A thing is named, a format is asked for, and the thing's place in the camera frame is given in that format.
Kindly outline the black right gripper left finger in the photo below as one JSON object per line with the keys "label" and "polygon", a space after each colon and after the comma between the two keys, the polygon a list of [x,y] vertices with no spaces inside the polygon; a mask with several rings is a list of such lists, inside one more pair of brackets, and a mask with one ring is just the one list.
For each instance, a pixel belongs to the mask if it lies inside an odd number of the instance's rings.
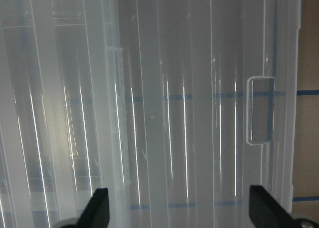
{"label": "black right gripper left finger", "polygon": [[85,207],[76,228],[107,228],[110,221],[109,196],[107,188],[98,188]]}

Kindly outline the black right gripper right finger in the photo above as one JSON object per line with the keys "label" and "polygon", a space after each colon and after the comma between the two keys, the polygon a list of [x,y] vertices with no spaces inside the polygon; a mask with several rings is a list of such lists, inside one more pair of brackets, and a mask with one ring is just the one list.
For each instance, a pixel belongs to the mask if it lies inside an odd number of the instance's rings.
{"label": "black right gripper right finger", "polygon": [[249,218],[256,228],[299,227],[299,224],[261,185],[250,186]]}

